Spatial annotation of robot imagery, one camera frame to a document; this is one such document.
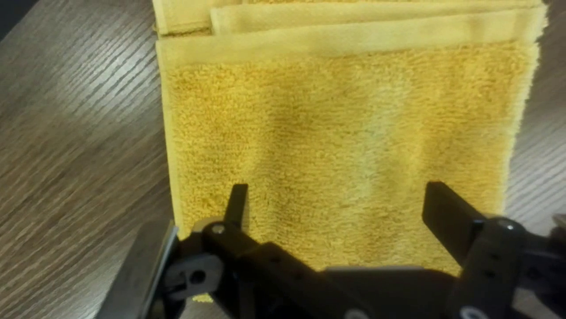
screw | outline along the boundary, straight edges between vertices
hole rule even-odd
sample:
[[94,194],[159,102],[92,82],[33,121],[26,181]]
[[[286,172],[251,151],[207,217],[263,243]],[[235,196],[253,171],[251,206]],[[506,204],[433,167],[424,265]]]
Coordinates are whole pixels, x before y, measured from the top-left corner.
[[460,318],[461,319],[490,319],[484,312],[481,312],[476,307],[463,307],[460,309]]
[[212,235],[217,235],[217,236],[224,235],[224,231],[226,231],[224,226],[214,226],[214,227],[212,227]]
[[359,309],[350,309],[350,311],[347,311],[343,319],[370,319],[370,318],[366,316],[366,312],[362,312]]

wooden table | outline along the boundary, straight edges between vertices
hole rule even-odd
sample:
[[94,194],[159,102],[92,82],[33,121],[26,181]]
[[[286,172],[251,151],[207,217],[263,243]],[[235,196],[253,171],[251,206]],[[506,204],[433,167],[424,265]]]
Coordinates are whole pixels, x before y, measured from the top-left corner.
[[[566,213],[564,8],[511,165],[536,231]],[[150,0],[41,0],[0,43],[2,319],[92,318],[138,227],[171,215],[152,24]]]

table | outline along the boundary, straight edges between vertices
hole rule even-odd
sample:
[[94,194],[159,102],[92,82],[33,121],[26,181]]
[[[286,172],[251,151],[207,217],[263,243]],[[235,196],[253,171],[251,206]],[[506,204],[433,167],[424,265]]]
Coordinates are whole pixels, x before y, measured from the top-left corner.
[[[92,318],[171,215],[150,0],[41,0],[0,43],[0,318]],[[566,213],[566,4],[552,6],[507,211]]]

bolt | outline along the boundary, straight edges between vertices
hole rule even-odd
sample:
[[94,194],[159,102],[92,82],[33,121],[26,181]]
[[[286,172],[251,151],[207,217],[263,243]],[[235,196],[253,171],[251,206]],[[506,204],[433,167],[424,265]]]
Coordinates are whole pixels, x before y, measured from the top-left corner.
[[366,312],[359,311],[359,309],[350,309],[347,311],[347,314],[343,316],[343,319],[370,319]]
[[461,319],[490,319],[484,312],[481,312],[476,307],[463,307],[460,309],[460,318]]
[[217,236],[224,235],[224,231],[226,231],[224,226],[214,226],[214,227],[212,227],[212,235],[217,235]]

wood grain surface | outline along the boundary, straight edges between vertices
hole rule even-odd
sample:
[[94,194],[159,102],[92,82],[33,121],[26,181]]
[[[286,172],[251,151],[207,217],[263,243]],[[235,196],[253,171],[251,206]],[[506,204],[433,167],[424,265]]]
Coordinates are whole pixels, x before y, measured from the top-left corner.
[[[168,219],[150,0],[41,0],[0,43],[0,319],[92,318],[134,233]],[[511,217],[566,213],[566,6],[511,164]]]

